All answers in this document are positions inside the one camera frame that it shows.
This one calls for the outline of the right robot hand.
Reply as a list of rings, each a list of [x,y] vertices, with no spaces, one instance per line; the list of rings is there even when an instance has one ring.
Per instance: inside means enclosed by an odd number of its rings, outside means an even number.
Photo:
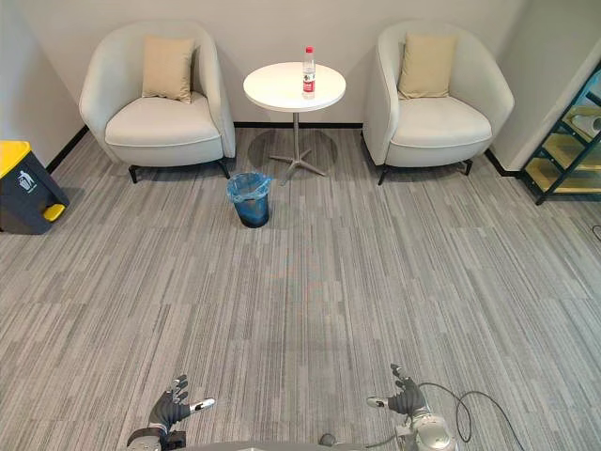
[[[399,365],[391,364],[399,392],[391,397],[369,397],[367,405],[372,408],[388,408],[399,414],[414,416],[418,412],[429,412],[424,394],[415,381],[407,376]]]

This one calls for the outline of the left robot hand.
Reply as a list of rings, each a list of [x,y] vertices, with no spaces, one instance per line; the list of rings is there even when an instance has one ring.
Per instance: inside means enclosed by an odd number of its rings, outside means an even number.
[[[150,428],[158,428],[166,434],[174,424],[215,405],[216,400],[212,397],[193,404],[184,403],[188,396],[185,391],[187,386],[186,374],[179,375],[172,380],[168,389],[162,393],[150,412],[148,417]]]

